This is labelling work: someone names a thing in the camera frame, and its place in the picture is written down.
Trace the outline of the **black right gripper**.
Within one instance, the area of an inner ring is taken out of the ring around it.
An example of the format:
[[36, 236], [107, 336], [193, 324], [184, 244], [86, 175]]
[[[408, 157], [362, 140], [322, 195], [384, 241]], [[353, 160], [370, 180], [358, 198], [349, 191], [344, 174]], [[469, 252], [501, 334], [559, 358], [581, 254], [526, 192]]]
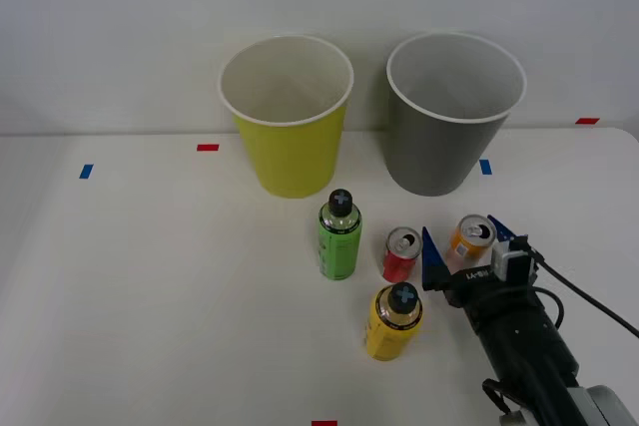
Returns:
[[[493, 246], [529, 248], [528, 236], [517, 235], [495, 216], [487, 218], [495, 227]], [[450, 271], [441, 257], [428, 229], [421, 231], [421, 283], [424, 291], [442, 291], [448, 304], [463, 309], [474, 332], [512, 313], [540, 306], [529, 285], [510, 285], [498, 279], [488, 266]]]

